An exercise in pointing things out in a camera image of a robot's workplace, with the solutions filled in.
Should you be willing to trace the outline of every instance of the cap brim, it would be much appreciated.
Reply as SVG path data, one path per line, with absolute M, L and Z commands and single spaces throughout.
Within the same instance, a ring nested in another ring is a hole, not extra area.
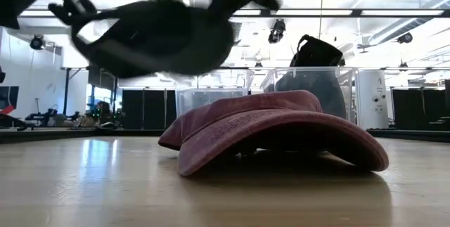
M 221 119 L 191 136 L 180 149 L 179 173 L 191 175 L 232 145 L 283 126 L 289 128 L 289 138 L 279 134 L 274 143 L 320 144 L 335 156 L 370 171 L 382 171 L 389 165 L 379 142 L 347 120 L 310 111 L 253 110 Z

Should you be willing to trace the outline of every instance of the clear plastic bin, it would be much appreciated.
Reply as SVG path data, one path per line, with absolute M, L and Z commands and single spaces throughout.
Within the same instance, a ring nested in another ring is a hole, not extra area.
M 176 115 L 223 98 L 248 95 L 255 73 L 245 69 L 220 69 L 206 75 L 176 79 Z
M 261 90 L 264 93 L 308 90 L 319 99 L 324 113 L 355 123 L 352 105 L 355 72 L 352 67 L 275 68 L 267 73 Z

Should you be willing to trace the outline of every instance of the black bag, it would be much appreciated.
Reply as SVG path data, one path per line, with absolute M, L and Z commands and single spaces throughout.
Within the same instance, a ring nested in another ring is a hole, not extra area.
M 297 47 L 297 53 L 290 62 L 290 67 L 337 66 L 342 59 L 342 52 L 324 41 L 304 35 Z M 280 80 L 264 91 L 307 90 L 313 93 L 321 103 L 324 113 L 347 118 L 344 96 L 334 71 L 288 72 Z

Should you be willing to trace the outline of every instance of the baseball cap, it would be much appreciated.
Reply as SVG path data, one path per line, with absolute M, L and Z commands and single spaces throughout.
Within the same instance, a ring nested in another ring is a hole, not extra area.
M 178 117 L 159 145 L 178 150 L 178 171 L 189 176 L 225 154 L 252 150 L 328 151 L 369 171 L 389 165 L 381 144 L 345 119 L 324 114 L 305 90 L 218 100 Z

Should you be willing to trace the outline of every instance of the wooden floor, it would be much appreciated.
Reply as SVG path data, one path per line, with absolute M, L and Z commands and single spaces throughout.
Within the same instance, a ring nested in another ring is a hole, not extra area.
M 0 145 L 0 226 L 450 226 L 450 144 L 380 139 L 378 175 L 257 155 L 191 179 L 156 138 Z

